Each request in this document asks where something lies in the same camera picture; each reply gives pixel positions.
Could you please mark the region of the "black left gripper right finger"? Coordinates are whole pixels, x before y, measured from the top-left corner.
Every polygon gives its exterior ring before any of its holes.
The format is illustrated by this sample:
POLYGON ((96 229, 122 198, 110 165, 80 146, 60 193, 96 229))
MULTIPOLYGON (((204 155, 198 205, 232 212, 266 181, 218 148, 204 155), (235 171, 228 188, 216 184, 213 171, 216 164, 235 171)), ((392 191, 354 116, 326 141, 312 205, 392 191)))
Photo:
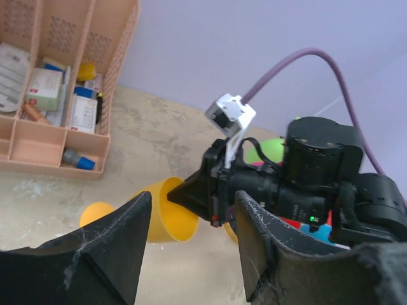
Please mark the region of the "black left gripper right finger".
POLYGON ((329 245, 235 195, 238 249, 250 304, 406 304, 406 244, 329 245))

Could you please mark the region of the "blue wine glass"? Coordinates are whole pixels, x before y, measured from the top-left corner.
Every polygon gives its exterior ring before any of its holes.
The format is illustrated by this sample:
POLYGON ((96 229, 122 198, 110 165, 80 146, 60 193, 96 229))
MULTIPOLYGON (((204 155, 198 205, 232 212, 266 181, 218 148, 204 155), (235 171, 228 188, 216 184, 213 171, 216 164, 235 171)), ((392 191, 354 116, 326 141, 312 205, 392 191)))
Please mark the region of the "blue wine glass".
POLYGON ((302 224, 300 231, 324 243, 333 245, 333 243, 329 241, 329 235, 331 233, 331 226, 329 224, 319 226, 318 230, 314 232, 311 232, 308 224, 302 224))

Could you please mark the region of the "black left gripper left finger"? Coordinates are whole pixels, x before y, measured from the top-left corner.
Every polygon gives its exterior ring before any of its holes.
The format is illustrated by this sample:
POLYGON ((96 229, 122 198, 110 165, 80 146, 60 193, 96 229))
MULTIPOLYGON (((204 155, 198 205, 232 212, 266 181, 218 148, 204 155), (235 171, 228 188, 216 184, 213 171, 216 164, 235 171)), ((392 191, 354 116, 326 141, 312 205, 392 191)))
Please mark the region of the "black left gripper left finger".
POLYGON ((142 192, 37 248, 1 252, 1 304, 134 304, 152 211, 142 192))

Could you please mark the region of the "yellow wine glass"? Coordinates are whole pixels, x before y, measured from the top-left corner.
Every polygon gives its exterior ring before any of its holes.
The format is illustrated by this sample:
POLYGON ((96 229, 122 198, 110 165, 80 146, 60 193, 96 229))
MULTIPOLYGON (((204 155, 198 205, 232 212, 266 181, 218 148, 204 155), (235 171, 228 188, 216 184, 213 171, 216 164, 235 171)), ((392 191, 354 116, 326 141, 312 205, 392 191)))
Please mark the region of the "yellow wine glass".
MULTIPOLYGON (((198 216, 186 208, 170 202, 167 199, 169 191, 181 185, 179 177, 170 177, 151 184, 137 193, 131 199, 144 191, 152 195, 152 212, 148 231, 148 243, 184 242, 190 240, 198 229, 198 216)), ((81 214, 79 227, 83 227, 114 211, 114 207, 106 202, 97 201, 87 206, 81 214)), ((224 225, 224 230, 235 242, 237 235, 229 223, 224 225)))

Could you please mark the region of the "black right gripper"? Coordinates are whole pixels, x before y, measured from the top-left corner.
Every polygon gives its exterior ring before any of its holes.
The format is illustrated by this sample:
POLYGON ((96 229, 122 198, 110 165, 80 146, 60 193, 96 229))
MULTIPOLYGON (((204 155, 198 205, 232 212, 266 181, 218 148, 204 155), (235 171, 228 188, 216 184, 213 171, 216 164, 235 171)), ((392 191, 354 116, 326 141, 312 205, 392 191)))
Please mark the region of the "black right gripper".
POLYGON ((255 148, 262 162, 246 163, 245 152, 239 147, 231 168, 224 167, 226 140, 217 139, 205 152, 201 169, 169 191, 167 199, 178 204, 214 227, 230 222, 235 193, 245 191, 258 203, 273 205, 279 191, 280 177, 271 160, 262 152, 260 142, 246 138, 255 148))

